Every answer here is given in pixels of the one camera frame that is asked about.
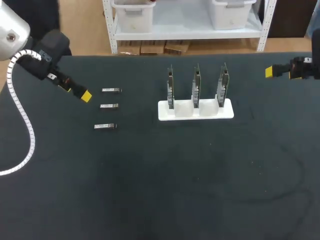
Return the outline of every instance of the floor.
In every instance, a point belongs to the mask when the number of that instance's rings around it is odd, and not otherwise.
[[[102,0],[60,0],[62,31],[71,41],[73,55],[111,55]],[[188,54],[255,53],[257,39],[217,39],[193,41]],[[310,52],[307,38],[271,38],[265,52]],[[5,83],[8,61],[0,62],[0,88]]]

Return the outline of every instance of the white coiled cable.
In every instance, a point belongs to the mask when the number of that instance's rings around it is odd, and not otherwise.
[[[18,61],[18,59],[21,58],[22,56],[25,56],[25,55],[29,55],[29,56],[33,57],[34,59],[41,61],[41,56],[38,53],[36,53],[35,51],[32,51],[32,50],[19,51],[17,54],[15,54],[12,57],[9,65],[8,65],[7,73],[6,73],[6,84],[8,86],[8,89],[9,89],[9,92],[10,92],[10,95],[11,95],[13,101],[14,101],[16,107],[18,108],[18,110],[19,110],[19,112],[25,122],[26,127],[28,128],[28,132],[29,132],[29,136],[30,136],[30,148],[29,148],[28,154],[25,156],[24,160],[21,163],[19,163],[17,166],[10,168],[8,170],[0,171],[0,176],[12,174],[12,173],[18,171],[19,169],[21,169],[22,167],[24,167],[27,164],[27,162],[29,162],[29,160],[31,159],[32,155],[35,152],[36,136],[34,133],[34,129],[32,128],[31,122],[30,122],[24,108],[22,107],[22,105],[16,95],[16,91],[15,91],[14,85],[12,83],[12,72],[13,72],[14,66],[16,65],[16,62]]]

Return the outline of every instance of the black table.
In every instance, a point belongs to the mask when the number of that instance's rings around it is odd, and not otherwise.
[[[318,240],[320,81],[264,76],[298,55],[311,54],[63,58],[88,104],[17,67],[36,149],[0,177],[1,240]],[[198,63],[212,98],[224,62],[234,119],[158,120],[171,64],[178,100]],[[123,93],[101,93],[114,87]],[[120,109],[100,111],[110,103]],[[118,130],[93,129],[104,123]],[[0,125],[4,170],[29,149],[7,87]]]

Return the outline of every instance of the white shelf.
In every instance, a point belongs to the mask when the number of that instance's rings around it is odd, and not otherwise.
[[[204,2],[159,0],[154,7],[153,29],[150,33],[125,33],[117,26],[116,40],[187,40],[260,38],[262,24],[257,13],[250,10],[245,28],[214,30]]]

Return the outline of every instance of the shelving unit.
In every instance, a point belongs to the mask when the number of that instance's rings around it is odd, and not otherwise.
[[[154,7],[153,28],[149,33],[126,33],[113,20],[111,0],[102,0],[113,54],[117,40],[199,40],[260,38],[257,51],[265,48],[277,0],[265,0],[264,21],[258,17],[260,1],[252,6],[245,28],[214,30],[206,0],[158,0]]]

